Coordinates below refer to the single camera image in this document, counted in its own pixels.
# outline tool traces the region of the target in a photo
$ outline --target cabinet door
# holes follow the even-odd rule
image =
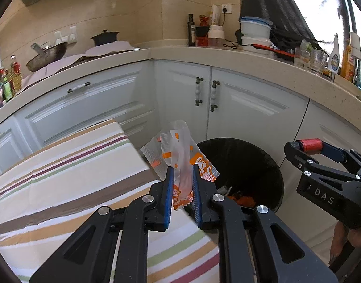
[[[210,69],[182,62],[154,62],[161,127],[174,120],[184,120],[196,143],[206,139]],[[202,100],[198,106],[195,102],[197,89]]]
[[[320,138],[329,144],[361,153],[361,133],[334,113],[310,102],[296,139]],[[322,155],[313,155],[320,164],[346,171]],[[336,219],[296,192],[301,171],[284,161],[284,198],[277,215],[317,254],[329,259],[329,249]]]
[[[267,152],[278,165],[294,139],[308,99],[242,74],[213,68],[217,108],[209,112],[208,139],[238,138]]]
[[[0,175],[32,153],[14,116],[0,124]]]
[[[68,92],[77,86],[81,87]],[[36,149],[112,118],[140,148],[160,129],[154,104],[153,62],[145,61],[66,84],[28,104],[16,116]]]

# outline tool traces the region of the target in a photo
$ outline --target white container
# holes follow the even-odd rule
[[[225,40],[225,32],[220,25],[211,25],[208,32],[208,46],[222,47]]]
[[[269,39],[271,27],[268,24],[241,20],[241,33],[248,37]]]
[[[245,45],[250,45],[250,44],[261,44],[262,46],[271,47],[273,44],[272,44],[272,41],[270,41],[269,39],[243,36],[242,37],[242,45],[244,45],[244,46],[242,47],[242,49],[244,51],[255,52],[255,53],[259,53],[259,54],[263,54],[263,55],[271,54],[271,51],[255,49],[253,46],[245,46]]]

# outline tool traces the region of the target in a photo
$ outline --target window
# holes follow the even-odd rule
[[[331,53],[334,48],[335,33],[339,38],[340,60],[343,58],[344,31],[343,17],[339,13],[339,0],[294,0],[304,16],[319,45]]]

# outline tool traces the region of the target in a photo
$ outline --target snack wrapper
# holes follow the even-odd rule
[[[154,171],[163,181],[167,167],[174,168],[174,209],[182,208],[193,201],[192,165],[198,164],[200,176],[214,182],[219,176],[217,169],[207,160],[192,139],[183,120],[168,124],[151,141],[141,148]]]

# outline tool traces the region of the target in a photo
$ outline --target pot lid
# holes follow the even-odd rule
[[[117,35],[117,34],[119,34],[119,32],[108,32],[107,30],[103,30],[103,33],[100,33],[100,34],[98,34],[96,36],[93,36],[93,37],[91,37],[91,39],[97,38],[97,37],[105,35],[105,34],[115,34],[115,35]]]

